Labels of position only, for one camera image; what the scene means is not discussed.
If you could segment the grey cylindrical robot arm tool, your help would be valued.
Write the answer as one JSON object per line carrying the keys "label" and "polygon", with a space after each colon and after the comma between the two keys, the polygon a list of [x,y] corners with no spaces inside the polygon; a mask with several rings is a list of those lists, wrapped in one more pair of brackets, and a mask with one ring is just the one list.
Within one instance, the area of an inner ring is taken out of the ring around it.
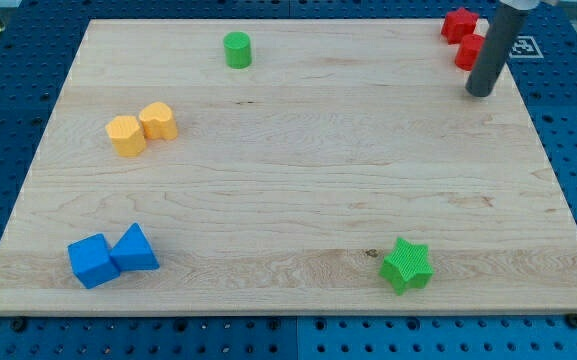
{"label": "grey cylindrical robot arm tool", "polygon": [[465,89],[475,97],[489,96],[529,13],[539,0],[499,0],[492,24],[475,61]]}

